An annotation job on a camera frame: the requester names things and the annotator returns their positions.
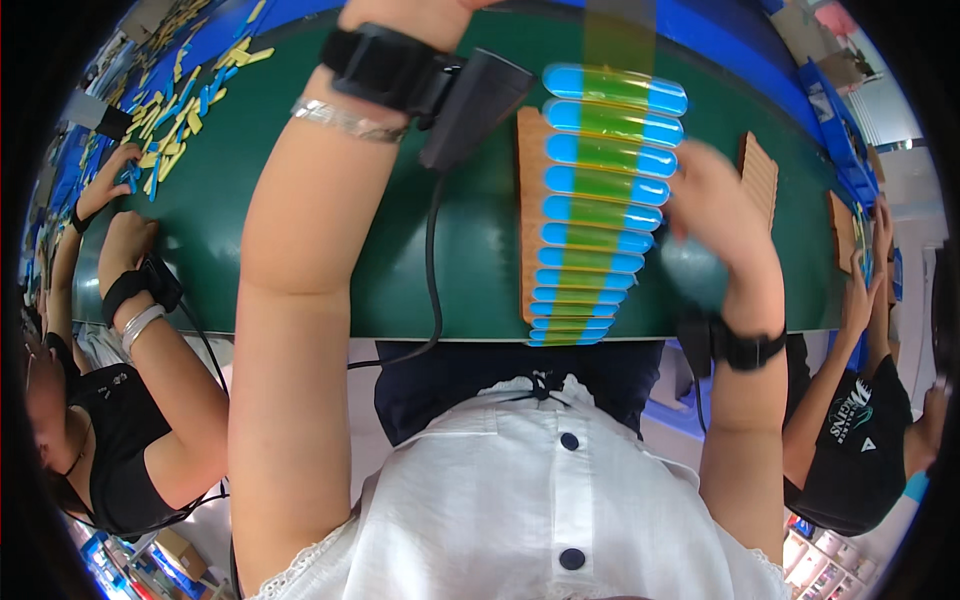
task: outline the yellow strip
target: yellow strip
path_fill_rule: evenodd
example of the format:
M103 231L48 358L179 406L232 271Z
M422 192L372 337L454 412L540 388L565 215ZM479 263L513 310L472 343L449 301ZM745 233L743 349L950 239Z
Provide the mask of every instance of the yellow strip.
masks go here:
M266 50L261 50L260 52L254 52L253 54L250 55L250 58L247 59L247 64L250 64L252 62L257 62L259 60L268 59L269 57L274 55L275 49L276 48L267 48Z
M253 7L250 16L247 17L248 23L253 23L256 20L256 18L260 15L260 10L263 9L263 5L265 4L267 4L267 0L260 0L256 3L256 6Z

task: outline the brown cardboard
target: brown cardboard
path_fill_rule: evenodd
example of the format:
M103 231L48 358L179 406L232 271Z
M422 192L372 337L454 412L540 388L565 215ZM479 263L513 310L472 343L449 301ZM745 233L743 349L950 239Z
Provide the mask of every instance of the brown cardboard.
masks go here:
M161 529L154 540L156 547L173 566L190 578L199 581L206 572L206 562L189 541L181 538L172 529Z
M837 268L850 273L850 258L856 251L856 236L853 234L853 215L846 204L832 191L827 192L833 227L833 255Z
M738 167L747 196L763 215L767 230L772 231L780 168L777 162L763 151L753 132L746 132L740 138Z

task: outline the hand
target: hand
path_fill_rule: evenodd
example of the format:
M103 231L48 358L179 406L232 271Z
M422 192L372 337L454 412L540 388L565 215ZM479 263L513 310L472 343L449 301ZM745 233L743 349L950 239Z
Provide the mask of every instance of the hand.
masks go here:
M783 331L783 275L767 222L733 165L710 146L687 140L675 151L682 171L668 180L666 210L680 240L692 235L730 270L721 311L738 335Z
M97 177L93 178L77 200L77 216L81 221L85 221L87 217L106 206L117 196L130 193L130 186L126 183L114 185L113 182L117 174L127 167L128 160L139 160L142 156L140 148L132 143L124 144L113 151L104 166L100 168Z
M887 256L894 243L894 220L886 196L880 194L874 204L874 265L876 271L885 271Z
M113 217L97 268L101 298L120 275L136 269L140 258L154 244L157 227L156 221L148 221L133 211L118 212Z
M870 289L863 280L863 273L860 271L860 256L862 250L857 250L850 257L850 268L852 279L847 282L847 290L843 297L843 313L840 318L840 332L848 337L848 340L855 343L860 338L860 334L870 324L870 315L874 310L874 298L877 290L883 284L886 274L882 271L874 274L873 281L870 282Z
M744 192L730 161L702 142L687 140L675 151L681 171L670 178L666 210L674 236L689 233L732 271L758 253L776 256L767 223Z

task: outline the wooden board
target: wooden board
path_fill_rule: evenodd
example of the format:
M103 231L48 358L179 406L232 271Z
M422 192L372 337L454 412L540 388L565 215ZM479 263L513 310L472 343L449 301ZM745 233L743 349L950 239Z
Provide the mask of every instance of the wooden board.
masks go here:
M833 250L837 268L851 273L850 257L856 251L853 214L832 190L827 192L827 204L830 208L830 226L833 228Z
M777 177L780 168L756 141L753 132L740 138L740 177L747 195L767 221L769 230L774 228L774 209L777 206Z

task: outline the cork board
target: cork board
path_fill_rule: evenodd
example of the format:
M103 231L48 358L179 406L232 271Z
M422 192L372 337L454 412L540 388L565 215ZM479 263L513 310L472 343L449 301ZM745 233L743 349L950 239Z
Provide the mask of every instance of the cork board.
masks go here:
M528 324L534 320L530 312L535 273L540 267L540 226L543 216L540 204L547 196L543 172L552 162L544 150L546 137L553 132L540 111L523 107L516 112L516 159L520 183L520 316Z
M850 257L856 251L853 214L832 191L827 192L827 203L830 208L830 226L833 228L833 256L837 268L850 273Z
M777 163L763 152L753 132L740 138L740 177L747 196L760 211L769 230L774 228L774 208L777 205Z

